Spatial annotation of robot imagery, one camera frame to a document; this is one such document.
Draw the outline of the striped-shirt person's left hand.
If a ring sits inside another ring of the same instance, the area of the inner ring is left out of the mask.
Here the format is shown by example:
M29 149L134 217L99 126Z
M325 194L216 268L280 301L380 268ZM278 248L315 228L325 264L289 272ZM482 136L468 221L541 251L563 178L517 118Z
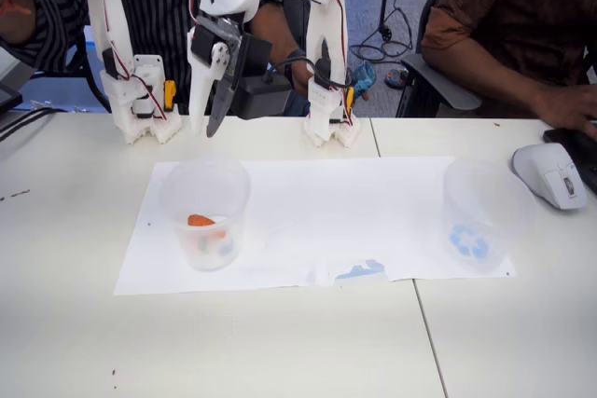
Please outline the striped-shirt person's left hand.
M301 98L307 100L309 81L312 78L312 73L304 61L293 62L291 67L294 90Z

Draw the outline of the brown-shirt person's right hand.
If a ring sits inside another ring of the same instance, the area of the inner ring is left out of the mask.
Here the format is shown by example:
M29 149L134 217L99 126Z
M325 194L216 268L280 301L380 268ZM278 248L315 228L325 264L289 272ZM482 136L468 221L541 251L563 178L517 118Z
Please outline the brown-shirt person's right hand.
M581 131L595 140L596 86L544 87L535 113L553 128Z

